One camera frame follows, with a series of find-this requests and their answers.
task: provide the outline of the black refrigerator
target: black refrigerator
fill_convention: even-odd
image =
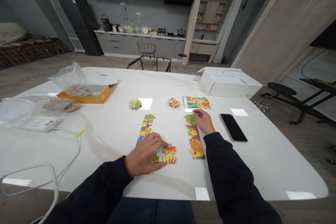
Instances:
[[[103,54],[96,34],[99,28],[87,0],[59,0],[67,18],[81,42],[85,53],[91,56]]]

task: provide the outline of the white cable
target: white cable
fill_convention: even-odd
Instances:
[[[73,162],[76,160],[77,156],[79,155],[79,153],[81,151],[80,149],[81,149],[81,146],[82,146],[82,141],[79,140],[77,133],[71,132],[71,131],[68,131],[68,130],[65,130],[65,129],[61,129],[61,128],[54,128],[54,129],[74,134],[76,136],[77,144],[78,144],[78,152],[77,152],[77,154],[75,155],[75,157],[70,161],[70,163],[63,169],[63,171],[58,176],[56,176],[56,172],[55,172],[54,167],[51,164],[45,163],[45,164],[38,164],[36,166],[32,166],[32,167],[28,167],[28,168],[25,168],[25,169],[21,169],[21,170],[18,170],[18,171],[11,172],[11,173],[5,174],[4,176],[2,176],[0,178],[0,195],[2,195],[4,197],[11,197],[11,196],[19,195],[19,194],[25,193],[27,191],[30,191],[30,190],[33,190],[33,189],[40,188],[42,186],[48,185],[51,182],[54,183],[54,191],[55,191],[54,201],[52,202],[52,204],[51,204],[49,210],[47,211],[47,213],[43,216],[43,218],[40,220],[40,222],[38,224],[43,224],[43,222],[49,216],[49,214],[51,213],[51,211],[54,209],[54,207],[55,207],[55,205],[57,203],[57,200],[58,200],[58,183],[61,181],[61,179],[63,178],[63,176],[65,175],[65,173],[68,171],[68,169],[70,168],[70,166],[73,164]],[[37,168],[37,167],[42,167],[42,166],[46,166],[46,167],[49,168],[49,170],[51,172],[51,175],[53,177],[52,181],[49,181],[47,183],[44,183],[44,184],[41,184],[41,185],[38,185],[38,186],[35,186],[35,187],[32,187],[32,188],[28,188],[26,190],[23,190],[23,191],[20,191],[20,192],[17,192],[17,193],[13,193],[13,194],[7,194],[7,193],[5,193],[5,191],[4,191],[3,187],[2,187],[2,180],[5,177],[7,177],[8,175],[11,175],[13,173],[17,173],[17,172],[21,172],[21,171],[24,171],[24,170],[29,170],[29,169]]]
[[[58,184],[57,184],[57,178],[56,178],[56,173],[55,173],[55,169],[54,167],[51,165],[51,164],[39,164],[39,165],[36,165],[36,166],[32,166],[32,167],[28,167],[28,168],[25,168],[25,169],[21,169],[21,170],[18,170],[18,171],[14,171],[14,172],[11,172],[9,174],[6,174],[4,176],[2,176],[0,178],[0,194],[4,197],[10,197],[10,196],[15,196],[15,195],[18,195],[18,194],[21,194],[27,190],[24,190],[24,191],[21,191],[21,192],[17,192],[17,193],[13,193],[13,194],[7,194],[5,193],[5,191],[3,190],[2,188],[2,180],[7,177],[8,175],[11,175],[13,173],[17,173],[17,172],[21,172],[21,171],[24,171],[24,170],[29,170],[29,169],[33,169],[33,168],[37,168],[37,167],[42,167],[42,166],[46,166],[49,168],[50,170],[50,173],[52,175],[52,182],[54,182],[54,201],[52,202],[49,210],[47,211],[47,213],[44,215],[44,217],[42,218],[42,220],[39,222],[39,224],[42,224],[46,218],[49,216],[49,214],[51,213],[51,211],[54,209],[54,207],[56,206],[56,203],[57,203],[57,200],[58,200]]]

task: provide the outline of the white box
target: white box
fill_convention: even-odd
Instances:
[[[259,82],[243,73],[241,69],[204,68],[202,70],[201,83],[210,96],[249,99],[262,87]]]

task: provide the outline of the dark sleeve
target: dark sleeve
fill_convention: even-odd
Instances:
[[[204,137],[217,208],[224,223],[281,223],[253,184],[250,169],[218,132]]]
[[[125,156],[105,162],[67,199],[56,205],[44,223],[106,224],[123,196],[124,188],[132,180],[126,169]]]

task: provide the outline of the range hood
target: range hood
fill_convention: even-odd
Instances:
[[[163,0],[164,4],[191,6],[194,0]]]

